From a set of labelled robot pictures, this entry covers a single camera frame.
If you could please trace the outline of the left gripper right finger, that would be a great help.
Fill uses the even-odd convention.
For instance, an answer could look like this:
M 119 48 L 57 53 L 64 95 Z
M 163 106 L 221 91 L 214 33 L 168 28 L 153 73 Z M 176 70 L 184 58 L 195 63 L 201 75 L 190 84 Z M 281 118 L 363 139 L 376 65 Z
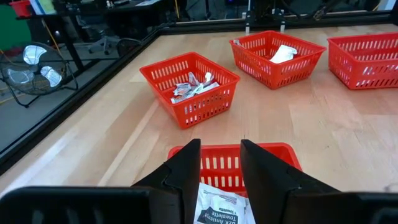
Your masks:
M 256 223 L 285 223 L 293 197 L 338 190 L 297 168 L 294 151 L 284 145 L 266 146 L 243 139 L 240 160 L 246 192 Z

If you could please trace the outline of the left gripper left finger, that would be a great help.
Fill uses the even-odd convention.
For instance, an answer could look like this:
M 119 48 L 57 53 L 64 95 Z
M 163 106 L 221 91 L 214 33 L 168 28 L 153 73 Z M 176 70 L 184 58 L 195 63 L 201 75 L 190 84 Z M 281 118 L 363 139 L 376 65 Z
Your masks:
M 192 139 L 132 186 L 151 189 L 156 223 L 193 223 L 200 180 L 201 140 Z

